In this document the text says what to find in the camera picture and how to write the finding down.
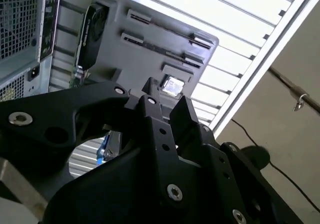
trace wire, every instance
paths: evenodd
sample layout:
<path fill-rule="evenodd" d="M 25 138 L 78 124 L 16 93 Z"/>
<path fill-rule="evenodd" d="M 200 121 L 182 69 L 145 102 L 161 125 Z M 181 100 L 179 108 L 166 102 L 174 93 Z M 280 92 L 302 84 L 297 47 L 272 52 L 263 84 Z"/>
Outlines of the wire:
<path fill-rule="evenodd" d="M 250 141 L 257 147 L 259 147 L 259 145 L 255 142 L 255 140 L 252 139 L 252 137 L 249 135 L 249 133 L 247 132 L 247 130 L 244 128 L 243 125 L 241 125 L 239 122 L 237 122 L 234 119 L 231 119 L 231 121 L 233 121 L 235 124 L 237 124 L 246 134 L 246 136 L 250 139 Z M 287 178 L 292 185 L 295 186 L 295 188 L 298 189 L 298 191 L 304 196 L 304 198 L 311 204 L 311 206 L 313 206 L 313 208 L 320 213 L 320 209 L 313 203 L 313 201 L 307 196 L 307 194 L 305 194 L 305 192 L 287 175 L 285 174 L 280 168 L 278 168 L 276 165 L 274 165 L 271 161 L 270 161 L 270 165 L 276 169 L 279 173 L 281 173 L 285 178 Z"/>

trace bolt hole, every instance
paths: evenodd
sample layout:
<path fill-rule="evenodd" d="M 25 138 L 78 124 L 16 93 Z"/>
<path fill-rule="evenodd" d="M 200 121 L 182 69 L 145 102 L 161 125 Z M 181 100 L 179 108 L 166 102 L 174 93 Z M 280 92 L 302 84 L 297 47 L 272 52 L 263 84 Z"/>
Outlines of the bolt hole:
<path fill-rule="evenodd" d="M 228 173 L 224 172 L 223 175 L 225 178 L 230 179 L 230 176 L 228 175 Z"/>
<path fill-rule="evenodd" d="M 236 217 L 238 218 L 238 220 L 239 220 L 240 222 L 242 222 L 242 221 L 244 220 L 239 213 L 236 214 Z"/>
<path fill-rule="evenodd" d="M 45 131 L 44 137 L 51 143 L 63 144 L 68 140 L 68 132 L 60 127 L 49 127 Z"/>
<path fill-rule="evenodd" d="M 19 122 L 25 122 L 27 120 L 24 115 L 17 115 L 15 119 Z"/>
<path fill-rule="evenodd" d="M 170 150 L 170 147 L 168 145 L 166 145 L 166 144 L 162 144 L 162 148 L 165 151 L 169 151 Z"/>
<path fill-rule="evenodd" d="M 174 196 L 179 196 L 179 191 L 177 190 L 177 189 L 175 189 L 175 188 L 172 188 L 171 189 L 171 192 L 172 192 L 172 194 L 174 195 Z"/>
<path fill-rule="evenodd" d="M 164 130 L 164 129 L 162 129 L 162 128 L 160 128 L 160 130 L 159 130 L 160 132 L 161 132 L 161 134 L 163 134 L 163 135 L 165 135 L 165 134 L 167 134 L 167 132 Z"/>

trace black metal bracket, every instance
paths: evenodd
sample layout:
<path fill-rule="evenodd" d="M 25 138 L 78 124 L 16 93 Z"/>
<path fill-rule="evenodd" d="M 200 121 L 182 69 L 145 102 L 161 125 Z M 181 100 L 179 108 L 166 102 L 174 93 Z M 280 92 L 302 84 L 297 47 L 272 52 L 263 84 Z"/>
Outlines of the black metal bracket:
<path fill-rule="evenodd" d="M 151 78 L 143 90 L 138 98 L 108 81 L 1 102 L 0 168 L 20 181 L 0 177 L 0 196 L 42 224 L 302 223 L 234 144 L 215 141 L 189 98 L 168 123 L 159 83 Z M 74 148 L 108 130 L 122 133 L 121 155 L 73 179 Z M 26 203 L 15 183 L 41 205 Z"/>

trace cooling fan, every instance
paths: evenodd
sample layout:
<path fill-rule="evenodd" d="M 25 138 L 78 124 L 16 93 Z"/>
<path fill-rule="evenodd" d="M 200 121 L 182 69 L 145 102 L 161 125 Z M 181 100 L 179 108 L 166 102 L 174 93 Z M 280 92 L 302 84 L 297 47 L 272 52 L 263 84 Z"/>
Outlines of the cooling fan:
<path fill-rule="evenodd" d="M 96 63 L 108 13 L 107 6 L 97 3 L 91 4 L 86 11 L 75 58 L 75 66 L 83 71 Z"/>

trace metal mesh grille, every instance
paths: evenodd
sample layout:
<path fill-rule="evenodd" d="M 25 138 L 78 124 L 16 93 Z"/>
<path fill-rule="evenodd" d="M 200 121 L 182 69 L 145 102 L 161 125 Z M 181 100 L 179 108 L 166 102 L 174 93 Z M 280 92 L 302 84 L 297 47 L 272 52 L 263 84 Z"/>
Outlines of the metal mesh grille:
<path fill-rule="evenodd" d="M 0 87 L 0 102 L 23 98 L 25 88 L 24 84 L 25 75 L 21 74 L 4 87 Z"/>
<path fill-rule="evenodd" d="M 36 21 L 37 0 L 0 0 L 0 61 L 30 45 Z"/>

